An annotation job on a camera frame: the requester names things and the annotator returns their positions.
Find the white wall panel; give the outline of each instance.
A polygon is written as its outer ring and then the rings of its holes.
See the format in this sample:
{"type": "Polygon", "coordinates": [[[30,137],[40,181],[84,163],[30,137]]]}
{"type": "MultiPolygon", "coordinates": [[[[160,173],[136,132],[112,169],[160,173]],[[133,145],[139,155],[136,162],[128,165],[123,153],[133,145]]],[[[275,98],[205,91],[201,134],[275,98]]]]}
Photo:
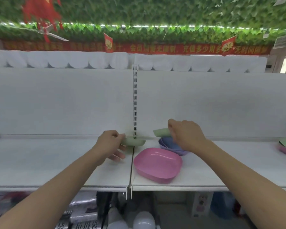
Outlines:
{"type": "Polygon", "coordinates": [[[286,137],[286,74],[138,71],[137,134],[169,118],[210,137],[286,137]]]}
{"type": "Polygon", "coordinates": [[[0,68],[1,134],[133,133],[131,70],[0,68]]]}

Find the red flag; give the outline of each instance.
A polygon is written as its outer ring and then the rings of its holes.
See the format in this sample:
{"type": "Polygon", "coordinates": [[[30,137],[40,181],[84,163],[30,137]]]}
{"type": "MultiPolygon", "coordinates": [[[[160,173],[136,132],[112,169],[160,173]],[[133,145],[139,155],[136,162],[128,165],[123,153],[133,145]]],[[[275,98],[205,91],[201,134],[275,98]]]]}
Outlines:
{"type": "Polygon", "coordinates": [[[113,52],[113,40],[110,38],[107,34],[104,33],[105,37],[105,50],[107,53],[112,53],[113,52]]]}
{"type": "Polygon", "coordinates": [[[221,54],[223,56],[233,54],[233,48],[235,43],[236,36],[228,38],[221,43],[221,54]]]}

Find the right hand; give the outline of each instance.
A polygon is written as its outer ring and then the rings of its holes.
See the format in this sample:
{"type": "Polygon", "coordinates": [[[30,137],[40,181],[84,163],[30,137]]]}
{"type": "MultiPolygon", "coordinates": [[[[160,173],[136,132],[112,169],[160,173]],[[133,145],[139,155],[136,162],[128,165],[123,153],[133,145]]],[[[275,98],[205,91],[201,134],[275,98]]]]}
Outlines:
{"type": "Polygon", "coordinates": [[[175,143],[177,143],[183,150],[196,153],[206,145],[207,140],[200,128],[200,126],[193,121],[176,121],[174,119],[168,120],[168,129],[175,143]]]}

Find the product box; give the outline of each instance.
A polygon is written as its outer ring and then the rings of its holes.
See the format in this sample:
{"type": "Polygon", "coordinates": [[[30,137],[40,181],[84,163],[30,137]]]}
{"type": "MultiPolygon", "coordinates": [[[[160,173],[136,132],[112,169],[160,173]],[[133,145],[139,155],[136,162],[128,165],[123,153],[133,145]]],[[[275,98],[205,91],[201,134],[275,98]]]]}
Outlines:
{"type": "Polygon", "coordinates": [[[188,192],[187,210],[191,217],[208,216],[214,192],[188,192]]]}

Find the white shelf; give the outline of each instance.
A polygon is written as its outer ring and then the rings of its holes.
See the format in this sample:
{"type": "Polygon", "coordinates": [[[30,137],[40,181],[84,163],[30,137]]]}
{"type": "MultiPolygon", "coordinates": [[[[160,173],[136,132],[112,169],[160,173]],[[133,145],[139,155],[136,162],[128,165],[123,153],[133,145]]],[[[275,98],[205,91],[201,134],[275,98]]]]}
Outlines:
{"type": "MultiPolygon", "coordinates": [[[[96,139],[0,139],[0,191],[33,191],[94,146],[96,139]]],[[[132,147],[121,162],[109,159],[84,185],[87,190],[126,191],[132,147]]]]}
{"type": "Polygon", "coordinates": [[[244,219],[224,220],[211,211],[206,217],[191,218],[186,206],[182,204],[159,204],[158,214],[161,229],[249,229],[244,219]]]}
{"type": "MultiPolygon", "coordinates": [[[[279,152],[276,142],[214,141],[234,158],[286,190],[286,155],[279,152]]],[[[159,147],[157,140],[148,140],[136,147],[134,157],[142,150],[159,147]]],[[[224,183],[199,157],[189,153],[182,156],[183,165],[170,184],[158,184],[138,175],[132,168],[133,191],[226,191],[224,183]]]]}

